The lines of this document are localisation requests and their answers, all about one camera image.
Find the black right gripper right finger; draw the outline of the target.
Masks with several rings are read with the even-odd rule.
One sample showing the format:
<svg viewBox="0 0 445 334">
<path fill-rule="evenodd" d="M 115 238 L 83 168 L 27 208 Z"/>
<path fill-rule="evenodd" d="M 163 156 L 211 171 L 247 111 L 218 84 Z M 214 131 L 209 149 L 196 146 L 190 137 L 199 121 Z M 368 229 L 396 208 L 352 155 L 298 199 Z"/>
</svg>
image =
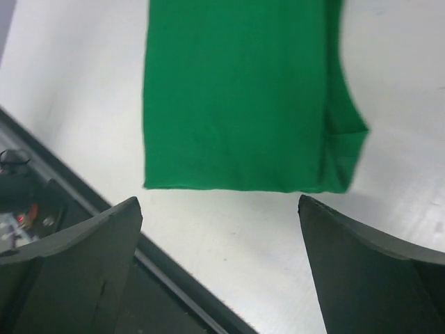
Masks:
<svg viewBox="0 0 445 334">
<path fill-rule="evenodd" d="M 302 195 L 298 213 L 328 333 L 443 333 L 444 253 Z"/>
</svg>

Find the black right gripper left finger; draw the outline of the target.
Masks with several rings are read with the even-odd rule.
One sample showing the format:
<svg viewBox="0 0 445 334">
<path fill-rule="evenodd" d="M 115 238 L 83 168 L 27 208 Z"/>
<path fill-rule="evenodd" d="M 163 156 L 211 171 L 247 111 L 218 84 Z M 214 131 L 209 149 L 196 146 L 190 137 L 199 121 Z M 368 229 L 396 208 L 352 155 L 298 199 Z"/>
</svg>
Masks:
<svg viewBox="0 0 445 334">
<path fill-rule="evenodd" d="M 131 197 L 1 254 L 2 333 L 114 333 L 143 217 Z"/>
</svg>

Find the green t-shirt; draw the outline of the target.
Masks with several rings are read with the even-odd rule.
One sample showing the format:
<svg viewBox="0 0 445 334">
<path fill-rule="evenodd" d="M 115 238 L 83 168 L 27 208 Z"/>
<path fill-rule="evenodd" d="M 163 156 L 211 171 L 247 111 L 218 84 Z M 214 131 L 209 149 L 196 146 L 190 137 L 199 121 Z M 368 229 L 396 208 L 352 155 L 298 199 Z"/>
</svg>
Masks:
<svg viewBox="0 0 445 334">
<path fill-rule="evenodd" d="M 368 127 L 342 1 L 151 1 L 146 189 L 345 193 Z"/>
</svg>

